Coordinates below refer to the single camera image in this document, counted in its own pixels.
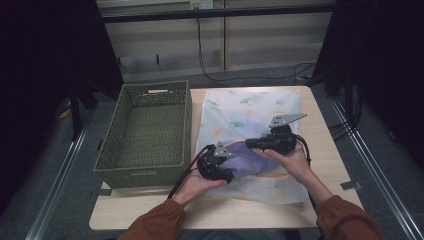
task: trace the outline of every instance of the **green basket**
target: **green basket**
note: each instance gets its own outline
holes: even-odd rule
[[[191,162],[187,81],[124,84],[94,167],[111,188],[174,185]]]

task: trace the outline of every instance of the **wooden table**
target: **wooden table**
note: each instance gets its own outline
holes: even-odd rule
[[[300,111],[308,114],[300,121],[300,129],[311,152],[312,169],[331,192],[362,207],[354,189],[344,191],[340,186],[341,183],[350,181],[350,178],[308,87],[192,89],[192,155],[194,155],[202,103],[207,90],[299,91]],[[162,203],[171,187],[114,189],[110,196],[99,196],[90,219],[90,227],[94,230],[127,229],[138,216]],[[316,218],[310,201],[272,205],[235,199],[217,199],[205,195],[186,207],[183,227],[185,229],[310,228],[316,227]]]

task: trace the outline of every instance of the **black horizontal bar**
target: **black horizontal bar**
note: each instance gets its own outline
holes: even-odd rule
[[[352,7],[364,7],[364,4],[345,4],[339,6],[335,4],[301,5],[287,7],[267,7],[267,8],[238,8],[238,9],[211,9],[211,10],[188,10],[175,12],[137,13],[137,14],[110,14],[102,16],[104,23],[120,22],[144,22],[158,20],[176,19],[196,19],[196,18],[219,18],[219,17],[240,17],[257,15],[280,15],[280,14],[300,14],[300,13],[321,13],[333,12],[337,9],[349,9]]]

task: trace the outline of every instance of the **long sleeve shirt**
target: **long sleeve shirt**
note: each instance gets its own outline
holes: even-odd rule
[[[315,208],[317,225],[326,240],[384,239],[376,223],[360,207],[333,196]],[[184,208],[172,199],[138,217],[118,240],[178,239],[185,217]]]

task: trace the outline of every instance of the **gray carpet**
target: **gray carpet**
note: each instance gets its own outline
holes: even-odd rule
[[[229,87],[247,87],[291,85],[293,83],[292,77],[286,79],[252,78],[255,76],[276,77],[291,74],[292,68],[286,67],[210,75],[217,79],[240,78],[223,83]],[[149,80],[143,81],[143,83],[174,80],[189,80],[191,88],[219,87],[203,75]],[[323,85],[313,86],[312,91],[327,125],[332,126],[340,123],[330,99],[324,93]],[[65,182],[64,191],[60,195],[43,239],[108,239],[117,237],[122,233],[122,231],[93,231],[88,226],[101,185],[100,178],[93,173],[92,169],[98,155],[99,142],[106,134],[115,106],[115,103],[106,97],[99,99],[100,102],[97,109],[94,110],[86,138]],[[393,188],[413,214],[418,226],[423,229],[424,209],[421,204],[424,202],[423,170],[413,162],[401,142],[392,141],[388,137],[388,130],[383,121],[374,114],[372,108],[365,102],[358,131],[366,140]],[[40,156],[38,164],[28,177],[27,183],[15,194],[0,219],[0,239],[25,239],[27,236],[69,149],[72,137],[71,118],[56,119],[49,134],[51,135],[50,141]],[[386,239],[407,239],[349,136],[336,141],[336,146],[352,180],[360,181],[364,185],[364,188],[358,191],[359,197],[365,210],[381,224]],[[304,240],[319,237],[317,229],[302,229],[300,232]]]

